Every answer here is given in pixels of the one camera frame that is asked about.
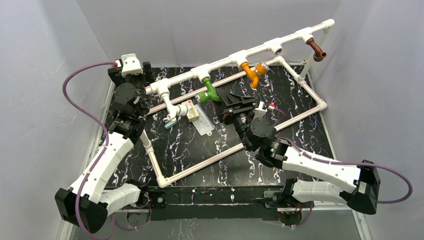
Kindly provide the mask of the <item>green water faucet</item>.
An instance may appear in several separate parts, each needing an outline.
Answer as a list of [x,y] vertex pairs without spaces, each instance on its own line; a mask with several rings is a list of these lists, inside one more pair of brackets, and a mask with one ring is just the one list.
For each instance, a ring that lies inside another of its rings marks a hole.
[[213,102],[221,102],[221,98],[219,97],[217,90],[213,87],[211,79],[209,77],[205,77],[202,81],[203,85],[206,87],[206,91],[199,92],[195,95],[195,99],[200,104],[206,104],[209,101]]

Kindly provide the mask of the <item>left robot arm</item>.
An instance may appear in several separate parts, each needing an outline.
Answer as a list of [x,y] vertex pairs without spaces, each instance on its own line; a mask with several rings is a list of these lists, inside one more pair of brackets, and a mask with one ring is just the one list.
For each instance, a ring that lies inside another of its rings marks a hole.
[[107,127],[99,122],[104,134],[102,148],[77,180],[54,196],[61,218],[91,238],[123,207],[146,208],[152,204],[147,185],[137,180],[130,179],[109,192],[104,189],[119,163],[143,139],[145,116],[150,110],[146,87],[154,82],[153,70],[148,61],[128,65],[125,60],[116,60],[107,65],[115,84],[113,123]]

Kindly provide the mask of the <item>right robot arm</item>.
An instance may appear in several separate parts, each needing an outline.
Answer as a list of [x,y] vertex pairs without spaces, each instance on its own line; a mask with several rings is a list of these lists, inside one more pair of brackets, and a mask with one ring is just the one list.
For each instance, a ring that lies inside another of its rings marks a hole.
[[348,163],[314,155],[301,149],[288,138],[278,137],[277,129],[254,109],[254,97],[236,95],[222,89],[214,104],[219,121],[233,125],[246,151],[255,152],[255,159],[269,168],[295,171],[319,179],[318,182],[288,179],[282,193],[274,201],[295,207],[313,201],[346,204],[359,213],[377,212],[380,176],[374,162],[363,160]]

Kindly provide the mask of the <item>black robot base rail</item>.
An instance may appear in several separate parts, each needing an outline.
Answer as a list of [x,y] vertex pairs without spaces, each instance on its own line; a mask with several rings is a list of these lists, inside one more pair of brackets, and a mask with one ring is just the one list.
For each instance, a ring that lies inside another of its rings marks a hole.
[[136,206],[153,221],[180,219],[261,219],[298,225],[310,206],[282,186],[145,187]]

